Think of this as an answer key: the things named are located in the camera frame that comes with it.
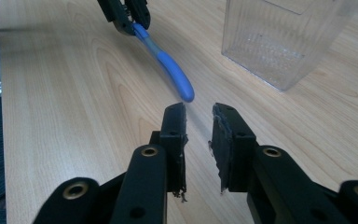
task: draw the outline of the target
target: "transparent cup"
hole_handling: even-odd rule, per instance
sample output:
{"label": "transparent cup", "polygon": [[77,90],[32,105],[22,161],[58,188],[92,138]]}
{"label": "transparent cup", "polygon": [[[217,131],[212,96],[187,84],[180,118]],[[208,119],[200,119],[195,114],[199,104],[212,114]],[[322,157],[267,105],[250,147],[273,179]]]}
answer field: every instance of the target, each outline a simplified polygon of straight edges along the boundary
{"label": "transparent cup", "polygon": [[286,91],[310,73],[358,0],[227,0],[222,53]]}

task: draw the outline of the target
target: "clear plastic container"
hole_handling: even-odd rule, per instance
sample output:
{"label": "clear plastic container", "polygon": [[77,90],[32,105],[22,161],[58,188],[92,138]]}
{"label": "clear plastic container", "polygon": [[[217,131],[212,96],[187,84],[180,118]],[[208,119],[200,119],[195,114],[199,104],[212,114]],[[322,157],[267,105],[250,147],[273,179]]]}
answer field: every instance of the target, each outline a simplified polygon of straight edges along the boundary
{"label": "clear plastic container", "polygon": [[280,91],[311,72],[358,0],[227,0],[222,53]]}

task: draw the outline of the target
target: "blue toothbrush handle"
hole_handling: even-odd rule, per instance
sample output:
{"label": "blue toothbrush handle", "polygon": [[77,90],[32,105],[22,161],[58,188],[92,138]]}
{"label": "blue toothbrush handle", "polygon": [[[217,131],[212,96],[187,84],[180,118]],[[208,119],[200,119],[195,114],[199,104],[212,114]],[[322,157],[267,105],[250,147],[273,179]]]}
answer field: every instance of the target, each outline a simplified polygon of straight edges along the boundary
{"label": "blue toothbrush handle", "polygon": [[160,51],[157,59],[170,76],[181,98],[186,102],[192,102],[195,95],[193,87],[176,61],[165,51]]}
{"label": "blue toothbrush handle", "polygon": [[155,56],[164,68],[165,73],[171,78],[171,81],[179,92],[181,98],[186,102],[192,102],[195,96],[194,89],[180,66],[168,53],[153,42],[149,37],[149,33],[141,24],[134,23],[132,26],[135,35],[147,46],[150,53]]}

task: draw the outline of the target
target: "wooden surface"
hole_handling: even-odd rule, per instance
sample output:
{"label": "wooden surface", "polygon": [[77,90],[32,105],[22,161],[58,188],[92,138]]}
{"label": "wooden surface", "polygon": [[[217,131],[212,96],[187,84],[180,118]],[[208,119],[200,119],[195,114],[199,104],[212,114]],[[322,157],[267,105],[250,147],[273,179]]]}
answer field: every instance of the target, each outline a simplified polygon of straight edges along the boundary
{"label": "wooden surface", "polygon": [[[148,1],[149,33],[182,66],[196,98],[186,104],[187,199],[169,194],[168,223],[252,223],[246,194],[220,195],[208,149],[212,106],[239,110],[261,145],[287,150],[317,183],[358,179],[358,12],[317,69],[273,90],[221,55],[224,0]],[[63,181],[100,184],[178,103],[145,47],[108,23],[97,1],[0,1],[8,223],[30,223]]]}

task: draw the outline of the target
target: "wooden table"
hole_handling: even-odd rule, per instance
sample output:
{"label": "wooden table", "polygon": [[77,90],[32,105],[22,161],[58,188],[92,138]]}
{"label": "wooden table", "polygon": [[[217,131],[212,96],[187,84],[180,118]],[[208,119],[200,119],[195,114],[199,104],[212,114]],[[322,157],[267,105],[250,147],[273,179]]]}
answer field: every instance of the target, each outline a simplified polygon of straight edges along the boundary
{"label": "wooden table", "polygon": [[[287,150],[317,183],[358,179],[358,12],[317,69],[278,92],[221,55],[224,0],[153,0],[149,33],[181,64],[187,199],[169,195],[168,223],[252,223],[246,194],[220,194],[208,149],[212,106],[239,110],[262,145]],[[108,23],[97,1],[0,1],[8,223],[30,223],[63,181],[100,184],[180,102],[145,47]]]}

